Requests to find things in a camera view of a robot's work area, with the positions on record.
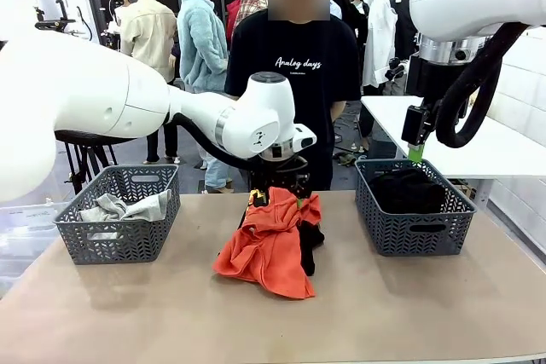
person wearing black t-shirt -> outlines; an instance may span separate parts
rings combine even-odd
[[[329,0],[270,0],[269,9],[247,17],[233,36],[224,89],[242,96],[256,72],[278,72],[289,80],[295,122],[317,135],[317,144],[300,153],[314,191],[329,190],[332,182],[333,122],[347,101],[360,99],[357,41],[345,23],[327,15],[328,5]],[[312,19],[320,14],[328,20]]]

beige jacket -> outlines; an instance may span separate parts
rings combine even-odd
[[[172,10],[157,0],[138,0],[129,5],[121,21],[121,52],[154,68],[165,81],[174,79],[169,56],[177,29]]]

white table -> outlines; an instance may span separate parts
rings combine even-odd
[[[362,104],[396,144],[397,158],[407,156],[408,143],[402,140],[406,112],[409,106],[420,106],[421,98],[365,96]],[[546,147],[491,118],[485,119],[476,137],[462,148],[446,147],[431,134],[423,158],[448,178],[479,180],[474,202],[482,209],[495,179],[546,177]]]

plastic bin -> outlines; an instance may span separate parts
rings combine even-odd
[[[177,165],[108,166],[55,219],[75,264],[153,262],[180,208]],[[133,204],[166,189],[172,191],[166,218],[157,222],[80,222],[79,211],[109,193]]]
[[[416,164],[408,159],[360,159],[356,167],[357,207],[379,254],[447,256],[461,252],[476,208],[430,163]],[[441,213],[393,215],[380,208],[368,182],[385,172],[409,168],[423,170],[431,181],[445,188]]]

white coat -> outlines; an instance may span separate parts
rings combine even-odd
[[[389,65],[394,58],[394,34],[397,14],[389,0],[374,0],[369,7],[368,40],[364,55],[363,85],[378,87],[375,71]]]

